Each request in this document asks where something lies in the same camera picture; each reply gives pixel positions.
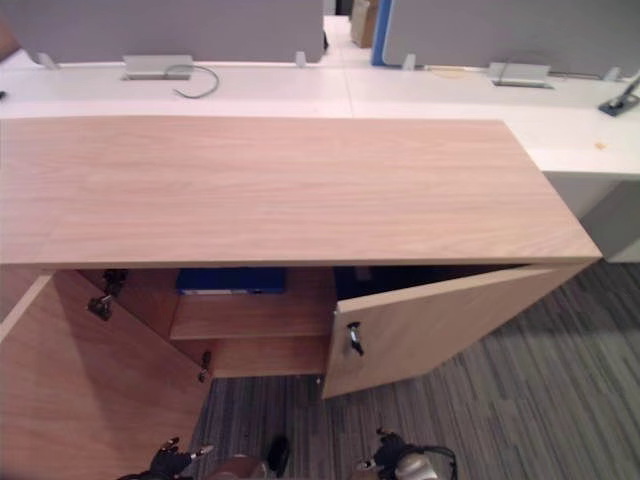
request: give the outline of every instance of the metal bracket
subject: metal bracket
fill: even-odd
[[[111,318],[112,301],[115,297],[120,295],[124,282],[129,276],[129,270],[123,269],[108,269],[102,274],[102,279],[105,281],[104,295],[101,297],[94,297],[89,299],[87,304],[87,310],[101,318],[105,322]]]
[[[549,65],[492,62],[487,76],[496,87],[553,88],[547,83]]]
[[[364,349],[362,348],[362,343],[360,343],[360,332],[358,328],[360,327],[360,322],[353,322],[347,325],[347,329],[349,330],[349,340],[351,341],[351,348],[353,348],[358,354],[362,357],[364,355]]]
[[[296,62],[296,66],[298,68],[306,67],[307,66],[307,54],[304,53],[301,50],[298,50],[296,52],[295,62]]]
[[[404,61],[402,62],[403,70],[415,70],[416,69],[416,54],[408,53],[406,57],[404,57]]]
[[[123,80],[189,80],[191,55],[125,55]],[[171,68],[180,65],[182,68]]]
[[[54,62],[52,58],[46,53],[36,53],[36,59],[38,63],[45,67],[47,70],[60,70],[60,66],[56,62]]]
[[[607,115],[611,115],[612,117],[617,117],[638,105],[640,105],[640,97],[629,94],[624,98],[624,100],[620,100],[619,97],[616,97],[613,100],[604,102],[598,106],[598,110],[606,113]]]
[[[202,354],[202,360],[200,361],[200,373],[198,373],[198,381],[204,383],[209,373],[209,365],[211,365],[211,350],[207,350]]]

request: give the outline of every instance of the cabinet door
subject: cabinet door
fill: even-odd
[[[323,398],[428,372],[585,266],[533,265],[338,302]],[[362,356],[349,338],[358,322]]]
[[[42,275],[0,324],[0,464],[33,480],[114,479],[179,435],[188,447],[207,385],[198,367],[77,272]]]

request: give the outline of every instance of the cabinet shelf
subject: cabinet shelf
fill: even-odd
[[[283,294],[182,296],[170,338],[326,336],[335,304],[331,268],[292,268]]]
[[[330,336],[218,338],[173,342],[197,359],[211,351],[214,378],[324,374]]]

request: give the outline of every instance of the wooden cabinet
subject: wooden cabinet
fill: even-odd
[[[601,257],[501,122],[0,129],[0,263],[22,275],[1,297],[0,442],[3,465],[28,477],[141,468],[192,428],[206,351],[214,377],[326,374],[323,395],[339,395],[430,370]],[[367,265],[462,267],[339,296],[332,267]],[[176,293],[178,269],[220,266],[290,267],[287,292]],[[85,310],[104,268],[131,269],[108,322]],[[57,273],[28,287],[30,269]]]

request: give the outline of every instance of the striped carpet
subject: striped carpet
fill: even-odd
[[[199,478],[285,432],[289,477],[347,479],[384,426],[454,449],[461,480],[640,479],[640,264],[590,267],[422,377],[324,402],[316,382],[214,381]]]

